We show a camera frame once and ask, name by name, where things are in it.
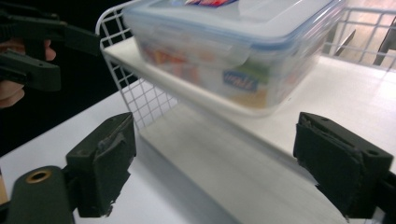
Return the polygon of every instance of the wire mesh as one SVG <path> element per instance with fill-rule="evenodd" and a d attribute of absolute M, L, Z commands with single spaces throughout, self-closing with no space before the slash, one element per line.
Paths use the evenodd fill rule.
<path fill-rule="evenodd" d="M 325 54 L 350 63 L 396 69 L 396 10 L 347 7 L 325 43 Z"/>
<path fill-rule="evenodd" d="M 129 4 L 110 8 L 99 18 L 96 33 L 102 37 L 101 49 L 133 36 L 131 29 L 122 23 L 122 9 Z M 134 114 L 134 123 L 138 129 L 148 126 L 177 104 L 177 98 L 121 65 L 111 62 L 107 57 L 105 60 L 124 103 Z"/>

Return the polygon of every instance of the white table surface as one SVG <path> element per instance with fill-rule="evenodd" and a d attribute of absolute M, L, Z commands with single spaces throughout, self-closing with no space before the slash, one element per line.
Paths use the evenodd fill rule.
<path fill-rule="evenodd" d="M 339 85 L 323 85 L 323 82 L 331 84 L 335 78 L 342 78 Z M 306 87 L 315 86 L 317 88 L 310 89 L 310 94 L 307 94 Z M 302 97 L 303 101 L 293 100 Z M 238 122 L 234 127 L 268 141 L 275 148 L 286 150 L 290 154 L 294 125 L 298 118 L 295 111 L 298 110 L 333 119 L 386 151 L 396 154 L 396 140 L 393 137 L 396 131 L 394 73 L 322 58 L 315 75 L 305 79 L 274 115 L 260 121 L 238 119 L 243 122 Z M 45 165 L 64 167 L 64 156 L 69 150 L 105 119 L 126 111 L 120 94 L 115 93 L 2 157 L 0 166 L 7 192 L 10 194 L 14 181 L 30 170 Z M 224 118 L 235 120 L 234 116 L 224 115 Z M 75 216 L 77 223 L 193 222 L 188 215 L 168 201 L 164 195 L 165 187 L 138 158 L 133 162 L 130 171 L 131 177 L 110 217 L 87 219 Z"/>

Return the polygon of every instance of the plastic food container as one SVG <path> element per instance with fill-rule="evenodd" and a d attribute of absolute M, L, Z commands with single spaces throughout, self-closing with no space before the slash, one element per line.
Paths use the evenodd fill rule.
<path fill-rule="evenodd" d="M 343 0 L 142 0 L 123 10 L 123 21 L 145 61 L 211 93 L 202 97 L 220 98 L 218 105 L 262 116 L 316 64 L 344 6 Z"/>

